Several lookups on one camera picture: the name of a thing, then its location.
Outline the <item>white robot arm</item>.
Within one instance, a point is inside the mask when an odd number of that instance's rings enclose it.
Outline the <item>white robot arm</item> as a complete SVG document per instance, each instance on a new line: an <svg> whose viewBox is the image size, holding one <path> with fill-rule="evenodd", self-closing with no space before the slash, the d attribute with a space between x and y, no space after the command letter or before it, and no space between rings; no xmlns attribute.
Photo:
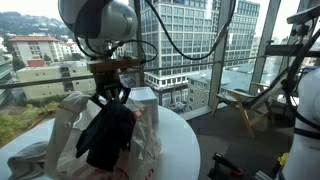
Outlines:
<svg viewBox="0 0 320 180"><path fill-rule="evenodd" d="M91 100L100 107L104 107L100 97L125 104L130 89L120 82L118 72L139 66L140 61L112 54L135 35L135 11L119 0L58 0L58 11L79 49L90 58L87 67L96 85Z"/></svg>

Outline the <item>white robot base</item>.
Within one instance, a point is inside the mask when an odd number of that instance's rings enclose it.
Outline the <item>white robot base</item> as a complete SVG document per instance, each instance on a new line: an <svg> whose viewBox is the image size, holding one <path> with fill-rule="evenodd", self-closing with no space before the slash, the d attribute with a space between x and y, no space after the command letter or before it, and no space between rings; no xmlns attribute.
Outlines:
<svg viewBox="0 0 320 180"><path fill-rule="evenodd" d="M276 180L320 180L320 69L302 77L298 93L292 146Z"/></svg>

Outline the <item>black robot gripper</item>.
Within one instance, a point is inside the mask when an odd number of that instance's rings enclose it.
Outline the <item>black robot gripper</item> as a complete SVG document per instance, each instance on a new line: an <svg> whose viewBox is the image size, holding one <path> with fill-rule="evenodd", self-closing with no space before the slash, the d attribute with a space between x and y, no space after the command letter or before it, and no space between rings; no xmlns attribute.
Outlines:
<svg viewBox="0 0 320 180"><path fill-rule="evenodd" d="M96 92L90 97L93 103L106 108L113 102L127 102L131 89L121 83L116 71L95 72L93 76L96 84Z"/></svg>

